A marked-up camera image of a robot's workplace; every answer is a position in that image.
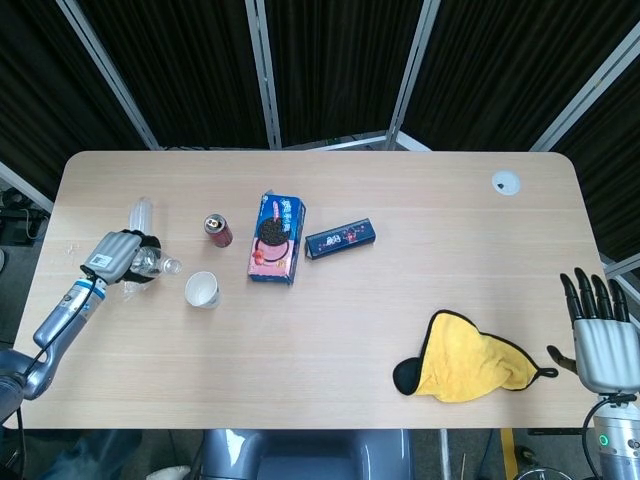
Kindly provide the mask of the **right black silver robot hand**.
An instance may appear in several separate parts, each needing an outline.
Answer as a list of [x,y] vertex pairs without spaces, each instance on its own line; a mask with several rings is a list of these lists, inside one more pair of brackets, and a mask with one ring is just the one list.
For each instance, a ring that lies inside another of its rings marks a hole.
[[640,393],[640,332],[631,322],[622,287],[615,280],[587,276],[579,267],[574,274],[562,273],[560,281],[575,356],[565,356],[554,345],[546,347],[549,356],[593,393]]

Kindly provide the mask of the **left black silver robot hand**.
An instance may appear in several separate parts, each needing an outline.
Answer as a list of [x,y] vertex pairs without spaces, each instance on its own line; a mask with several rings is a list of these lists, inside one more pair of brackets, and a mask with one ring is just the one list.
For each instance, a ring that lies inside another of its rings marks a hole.
[[147,247],[161,250],[161,243],[157,237],[139,230],[108,232],[80,269],[88,278],[100,279],[107,285],[121,281],[146,284],[153,278],[135,273],[132,264],[139,251]]

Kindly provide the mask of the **clear plastic bottle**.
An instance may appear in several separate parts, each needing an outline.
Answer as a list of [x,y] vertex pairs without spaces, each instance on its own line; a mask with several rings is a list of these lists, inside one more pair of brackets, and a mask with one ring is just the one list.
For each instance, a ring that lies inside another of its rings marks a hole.
[[152,246],[142,247],[130,266],[132,274],[150,279],[163,274],[177,275],[181,269],[182,263],[179,260]]

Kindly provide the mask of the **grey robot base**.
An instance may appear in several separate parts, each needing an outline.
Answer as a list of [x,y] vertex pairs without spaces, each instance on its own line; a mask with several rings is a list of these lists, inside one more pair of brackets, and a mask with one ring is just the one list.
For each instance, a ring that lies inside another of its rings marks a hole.
[[200,480],[415,480],[406,429],[204,432]]

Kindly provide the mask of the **white paper cup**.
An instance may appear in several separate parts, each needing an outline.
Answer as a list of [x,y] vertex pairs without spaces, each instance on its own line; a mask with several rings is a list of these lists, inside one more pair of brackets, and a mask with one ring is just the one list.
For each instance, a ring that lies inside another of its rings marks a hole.
[[217,277],[208,271],[194,273],[185,285],[187,303],[195,308],[213,309],[220,302]]

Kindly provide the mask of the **clear plastic wrapped sleeve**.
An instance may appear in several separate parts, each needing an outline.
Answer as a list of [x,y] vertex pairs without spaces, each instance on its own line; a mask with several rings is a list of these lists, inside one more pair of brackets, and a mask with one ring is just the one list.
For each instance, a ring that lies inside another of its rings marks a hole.
[[152,241],[153,204],[147,197],[140,198],[129,214],[129,229],[143,235],[143,243],[134,257],[130,272],[134,280],[125,280],[123,286],[124,300],[132,299],[145,290],[148,284],[158,275],[159,250]]

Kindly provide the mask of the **red drink can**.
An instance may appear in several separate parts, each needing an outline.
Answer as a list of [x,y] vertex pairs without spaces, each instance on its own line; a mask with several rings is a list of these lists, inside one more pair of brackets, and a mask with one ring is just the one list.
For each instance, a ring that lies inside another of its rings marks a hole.
[[232,243],[233,234],[227,220],[222,215],[210,214],[204,219],[203,227],[216,247],[225,248]]

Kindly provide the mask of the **yellow black-edged cloth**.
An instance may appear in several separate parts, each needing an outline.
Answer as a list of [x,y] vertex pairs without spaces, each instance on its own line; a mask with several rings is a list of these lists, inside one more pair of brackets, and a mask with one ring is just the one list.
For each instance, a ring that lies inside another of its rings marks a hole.
[[430,318],[420,353],[392,373],[401,394],[443,403],[470,402],[498,389],[523,391],[540,378],[557,376],[557,369],[537,365],[520,346],[446,309]]

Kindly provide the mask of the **blue pink cookie box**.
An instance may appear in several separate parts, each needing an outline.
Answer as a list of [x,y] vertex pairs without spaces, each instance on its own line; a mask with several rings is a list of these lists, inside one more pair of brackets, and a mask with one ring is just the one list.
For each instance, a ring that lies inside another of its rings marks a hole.
[[294,283],[305,217],[300,198],[273,191],[262,195],[248,263],[251,280]]

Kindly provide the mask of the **black pleated curtain panel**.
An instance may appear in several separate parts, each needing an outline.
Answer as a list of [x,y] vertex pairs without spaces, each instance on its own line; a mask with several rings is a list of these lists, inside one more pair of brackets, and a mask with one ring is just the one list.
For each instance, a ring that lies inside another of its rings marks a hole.
[[54,199],[73,155],[144,147],[55,0],[0,0],[0,162]]
[[554,150],[573,163],[598,250],[640,253],[640,57]]
[[78,0],[163,147],[268,146],[244,0]]
[[526,151],[640,22],[640,0],[442,0],[402,129]]
[[388,128],[424,0],[264,0],[282,142]]

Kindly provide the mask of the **blue jeans leg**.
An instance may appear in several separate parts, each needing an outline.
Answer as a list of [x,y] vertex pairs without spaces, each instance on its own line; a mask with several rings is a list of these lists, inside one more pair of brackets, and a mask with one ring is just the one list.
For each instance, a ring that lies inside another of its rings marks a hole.
[[60,453],[38,480],[119,480],[142,436],[138,429],[93,430]]

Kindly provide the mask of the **white shoe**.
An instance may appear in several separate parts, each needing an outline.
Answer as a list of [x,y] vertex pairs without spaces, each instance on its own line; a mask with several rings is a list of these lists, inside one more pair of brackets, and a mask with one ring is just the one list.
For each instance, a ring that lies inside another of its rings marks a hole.
[[190,473],[189,466],[171,466],[148,474],[144,480],[188,480]]

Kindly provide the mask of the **narrow dark blue box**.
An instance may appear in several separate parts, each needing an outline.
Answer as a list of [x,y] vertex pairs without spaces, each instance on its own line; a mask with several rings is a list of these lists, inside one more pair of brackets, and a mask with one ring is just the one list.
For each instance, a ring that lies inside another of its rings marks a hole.
[[305,238],[305,253],[312,260],[372,244],[376,232],[369,218],[348,223]]

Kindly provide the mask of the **grey metal partition post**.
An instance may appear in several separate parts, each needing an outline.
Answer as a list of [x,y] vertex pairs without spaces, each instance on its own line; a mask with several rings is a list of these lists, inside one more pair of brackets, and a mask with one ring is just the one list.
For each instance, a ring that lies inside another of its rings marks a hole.
[[414,37],[407,57],[390,124],[385,135],[385,150],[394,150],[427,50],[441,0],[423,0]]
[[55,3],[105,80],[142,142],[150,150],[161,150],[161,145],[152,132],[151,127],[136,103],[125,80],[112,61],[89,19],[84,14],[78,1],[55,0]]
[[530,150],[550,151],[639,56],[640,21],[594,71]]
[[244,0],[268,146],[282,149],[265,0]]
[[16,188],[25,194],[30,200],[36,203],[41,209],[51,213],[54,208],[54,202],[47,198],[37,188],[27,182],[14,170],[0,161],[0,178],[8,183],[11,187]]

